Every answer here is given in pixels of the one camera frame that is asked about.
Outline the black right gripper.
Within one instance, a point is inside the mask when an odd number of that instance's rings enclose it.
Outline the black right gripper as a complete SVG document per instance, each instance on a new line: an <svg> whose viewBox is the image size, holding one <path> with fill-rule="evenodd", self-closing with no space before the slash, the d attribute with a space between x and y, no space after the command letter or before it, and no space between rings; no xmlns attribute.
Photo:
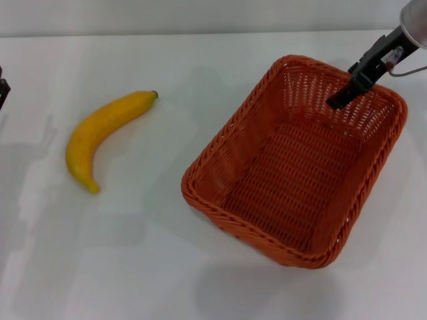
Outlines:
<svg viewBox="0 0 427 320"><path fill-rule="evenodd" d="M365 94L387 71L386 56L399 49L398 64L419 49L404 34L401 27L395 28L390 34L381 36L358 62L353 64L348 73L351 78L339 91L326 100L332 109L343 109L357 97Z"/></svg>

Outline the orange woven plastic basket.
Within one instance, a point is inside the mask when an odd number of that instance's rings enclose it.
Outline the orange woven plastic basket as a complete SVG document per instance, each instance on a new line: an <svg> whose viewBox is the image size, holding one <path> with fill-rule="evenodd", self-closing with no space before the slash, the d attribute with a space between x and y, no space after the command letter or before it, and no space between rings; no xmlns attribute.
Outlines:
<svg viewBox="0 0 427 320"><path fill-rule="evenodd" d="M349 78L305 56L275 61L187 168L187 203L276 263L331 264L408 115L380 85L332 109L326 99Z"/></svg>

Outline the yellow banana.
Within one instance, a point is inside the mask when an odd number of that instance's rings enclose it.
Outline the yellow banana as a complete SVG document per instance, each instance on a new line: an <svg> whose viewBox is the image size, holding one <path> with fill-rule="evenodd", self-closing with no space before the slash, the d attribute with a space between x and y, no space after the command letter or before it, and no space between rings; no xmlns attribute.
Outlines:
<svg viewBox="0 0 427 320"><path fill-rule="evenodd" d="M158 98L156 91L136 91L108 103L87 116L71 134L65 162L70 175L92 194L100 192L93 178L97 148L112 133L147 113Z"/></svg>

